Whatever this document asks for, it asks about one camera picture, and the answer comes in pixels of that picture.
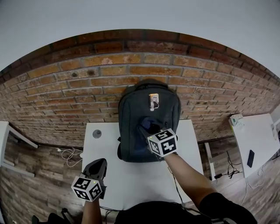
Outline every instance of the black shirt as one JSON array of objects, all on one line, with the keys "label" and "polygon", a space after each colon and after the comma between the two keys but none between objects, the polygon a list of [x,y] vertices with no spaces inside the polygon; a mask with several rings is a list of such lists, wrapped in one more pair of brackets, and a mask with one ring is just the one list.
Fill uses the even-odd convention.
[{"label": "black shirt", "polygon": [[[244,207],[227,200],[219,193],[207,195],[199,205],[199,211],[211,219],[228,218],[236,224],[256,224],[253,215]],[[181,204],[170,202],[147,202],[138,204],[128,210],[120,211],[115,224],[156,224],[184,223],[211,224],[210,218],[193,215],[184,210]]]}]

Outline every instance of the brick wall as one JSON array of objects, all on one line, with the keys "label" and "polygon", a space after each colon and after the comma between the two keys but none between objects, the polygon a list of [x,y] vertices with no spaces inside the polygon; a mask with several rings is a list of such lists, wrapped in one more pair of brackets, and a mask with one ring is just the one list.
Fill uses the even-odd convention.
[{"label": "brick wall", "polygon": [[270,112],[280,79],[221,44],[166,31],[113,30],[44,46],[0,73],[0,120],[40,143],[83,146],[88,122],[117,122],[128,85],[155,78],[176,90],[197,140],[232,135],[228,116]]}]

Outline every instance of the person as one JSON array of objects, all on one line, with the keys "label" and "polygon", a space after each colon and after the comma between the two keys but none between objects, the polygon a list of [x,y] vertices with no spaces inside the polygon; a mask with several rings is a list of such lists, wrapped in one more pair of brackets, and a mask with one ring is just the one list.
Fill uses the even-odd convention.
[{"label": "person", "polygon": [[[193,169],[179,155],[164,157],[183,191],[190,197],[201,214],[194,215],[181,204],[170,202],[146,202],[128,210],[120,211],[115,224],[256,224],[253,215],[244,207],[237,205],[218,193],[211,182]],[[82,224],[101,224],[99,200],[86,202]]]}]

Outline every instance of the sleeve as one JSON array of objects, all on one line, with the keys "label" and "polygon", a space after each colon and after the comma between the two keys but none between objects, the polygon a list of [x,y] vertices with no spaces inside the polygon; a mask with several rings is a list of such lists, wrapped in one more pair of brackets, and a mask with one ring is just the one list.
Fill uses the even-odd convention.
[{"label": "sleeve", "polygon": [[247,209],[229,201],[220,193],[212,193],[203,198],[199,211],[212,219],[232,219],[236,224],[258,223]]}]

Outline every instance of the bag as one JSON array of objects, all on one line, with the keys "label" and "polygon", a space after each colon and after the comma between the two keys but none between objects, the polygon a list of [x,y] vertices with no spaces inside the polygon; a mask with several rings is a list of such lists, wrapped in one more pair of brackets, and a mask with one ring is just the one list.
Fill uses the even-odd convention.
[{"label": "bag", "polygon": [[176,133],[181,114],[177,94],[168,85],[149,79],[128,87],[119,101],[120,144],[118,157],[126,162],[155,162],[145,133],[172,128]]}]

